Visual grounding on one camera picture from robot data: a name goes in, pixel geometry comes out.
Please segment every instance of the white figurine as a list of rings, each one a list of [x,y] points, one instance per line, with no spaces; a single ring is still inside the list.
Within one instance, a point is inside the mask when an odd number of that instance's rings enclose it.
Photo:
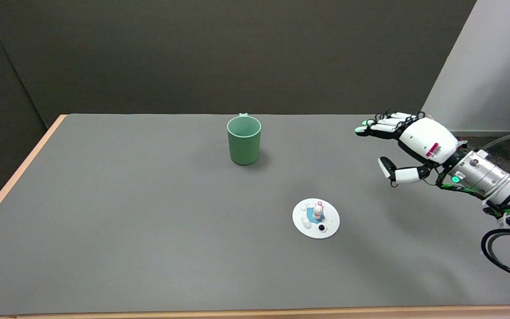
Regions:
[[[324,206],[322,206],[322,202],[318,202],[314,206],[314,214],[312,214],[312,217],[316,220],[320,220],[322,218],[322,214],[324,213]]]

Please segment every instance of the wooden table edge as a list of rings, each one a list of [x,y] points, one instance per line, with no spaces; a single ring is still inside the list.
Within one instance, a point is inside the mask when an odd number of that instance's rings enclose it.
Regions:
[[[17,180],[23,175],[23,172],[29,167],[31,162],[35,159],[37,154],[41,151],[42,147],[46,144],[46,142],[50,139],[50,136],[56,131],[60,123],[64,121],[67,115],[59,115],[59,117],[54,121],[54,123],[49,127],[48,131],[42,136],[40,141],[35,145],[34,149],[29,153],[29,155],[25,158],[23,163],[19,166],[19,168],[13,173],[8,182],[4,185],[4,187],[0,190],[0,204],[4,200],[4,198],[9,194],[9,191],[16,184]]]
[[[20,179],[23,172],[35,159],[44,147],[50,136],[68,115],[59,115],[41,140],[25,158],[23,163],[14,172],[12,177],[0,190],[0,204],[9,191]],[[296,317],[312,317],[316,319],[341,319],[341,318],[448,318],[451,315],[461,316],[475,315],[510,315],[510,305],[490,306],[437,306],[437,307],[352,307],[352,308],[326,308],[326,309],[292,309],[276,311],[166,311],[166,312],[134,312],[134,313],[65,313],[52,315],[1,315],[0,319],[165,319],[165,318],[214,318],[214,317],[265,317],[269,319],[290,319]]]
[[[510,318],[510,305],[435,307],[352,307],[268,311],[165,311],[0,315],[0,319],[427,319]]]

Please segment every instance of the green cup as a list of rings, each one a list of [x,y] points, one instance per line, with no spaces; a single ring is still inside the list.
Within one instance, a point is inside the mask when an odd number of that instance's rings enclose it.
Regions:
[[[259,159],[261,122],[247,113],[240,113],[227,123],[227,140],[233,162],[239,165],[255,163]]]

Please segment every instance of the gray table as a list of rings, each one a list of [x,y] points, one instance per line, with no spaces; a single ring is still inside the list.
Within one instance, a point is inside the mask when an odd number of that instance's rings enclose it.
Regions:
[[[66,117],[0,203],[0,315],[510,303],[478,200],[391,188],[378,156],[417,163],[356,137],[363,117],[256,117],[248,167],[231,116]],[[340,212],[332,238],[292,224],[311,197]]]

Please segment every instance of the robotic hand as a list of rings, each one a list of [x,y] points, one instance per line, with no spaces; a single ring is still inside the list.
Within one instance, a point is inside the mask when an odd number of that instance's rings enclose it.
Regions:
[[[377,114],[375,119],[362,123],[355,129],[359,136],[375,136],[381,139],[398,140],[398,145],[419,162],[417,167],[397,169],[389,158],[380,157],[377,162],[392,186],[419,182],[428,177],[432,169],[443,165],[459,147],[460,142],[437,121],[417,114]]]
[[[422,165],[396,166],[389,158],[380,157],[377,162],[391,186],[415,183],[427,178],[432,170],[438,172],[435,186],[475,196],[488,207],[486,214],[502,220],[510,228],[510,174],[488,161],[484,150],[470,151],[466,141],[458,141],[443,125],[424,112],[406,114],[387,111],[362,123],[355,129],[358,136],[374,136],[397,140],[398,145]],[[451,176],[454,184],[444,184]],[[510,234],[510,229],[492,230],[482,238],[483,254],[496,266],[510,273],[510,268],[498,261],[492,251],[497,236]]]

